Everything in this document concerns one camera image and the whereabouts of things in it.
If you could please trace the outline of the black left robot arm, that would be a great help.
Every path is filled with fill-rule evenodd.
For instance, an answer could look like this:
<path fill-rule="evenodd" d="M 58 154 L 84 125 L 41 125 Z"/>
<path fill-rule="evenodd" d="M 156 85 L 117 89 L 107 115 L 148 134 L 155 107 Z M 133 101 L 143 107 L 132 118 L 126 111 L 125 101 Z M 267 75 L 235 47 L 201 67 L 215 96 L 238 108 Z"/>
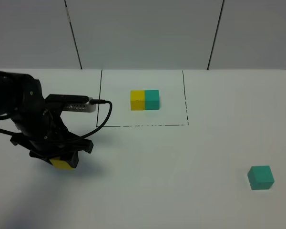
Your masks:
<path fill-rule="evenodd" d="M 73 141 L 71 133 L 61 119 L 62 111 L 79 111 L 90 98 L 80 95 L 50 94 L 42 96 L 41 83 L 28 74 L 0 72 L 0 119 L 11 119 L 19 133 L 10 141 L 29 150 L 30 157 L 50 165 L 63 162 L 76 168 L 78 152 L 91 153 L 93 143 L 82 139 Z"/>

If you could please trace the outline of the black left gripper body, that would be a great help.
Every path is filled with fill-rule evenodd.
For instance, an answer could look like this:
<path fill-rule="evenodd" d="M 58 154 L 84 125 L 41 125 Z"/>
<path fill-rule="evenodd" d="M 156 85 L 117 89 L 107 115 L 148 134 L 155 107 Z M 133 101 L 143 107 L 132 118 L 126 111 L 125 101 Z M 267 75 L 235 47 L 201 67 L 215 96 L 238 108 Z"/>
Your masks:
<path fill-rule="evenodd" d="M 93 143 L 82 139 L 72 141 L 78 136 L 71 133 L 61 119 L 61 113 L 47 107 L 41 112 L 19 113 L 11 119 L 21 131 L 11 138 L 16 146 L 20 145 L 30 152 L 48 159 L 56 156 L 70 157 L 71 152 L 91 153 Z"/>

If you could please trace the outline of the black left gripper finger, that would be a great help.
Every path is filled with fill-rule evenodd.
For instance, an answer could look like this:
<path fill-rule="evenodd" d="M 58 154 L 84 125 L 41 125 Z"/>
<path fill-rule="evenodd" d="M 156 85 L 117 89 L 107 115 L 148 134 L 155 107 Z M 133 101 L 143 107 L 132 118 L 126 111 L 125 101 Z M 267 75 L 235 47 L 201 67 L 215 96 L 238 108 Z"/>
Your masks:
<path fill-rule="evenodd" d="M 52 164 L 48 158 L 46 158 L 46 157 L 41 157 L 41 156 L 37 155 L 37 154 L 34 153 L 34 152 L 30 152 L 30 153 L 29 153 L 29 156 L 32 157 L 32 158 L 40 159 L 40 160 L 42 160 L 42 161 L 44 161 L 44 162 L 46 162 L 46 163 L 48 163 L 48 164 L 50 164 L 50 165 Z"/>
<path fill-rule="evenodd" d="M 71 152 L 69 157 L 69 165 L 70 167 L 77 167 L 79 162 L 78 152 Z"/>

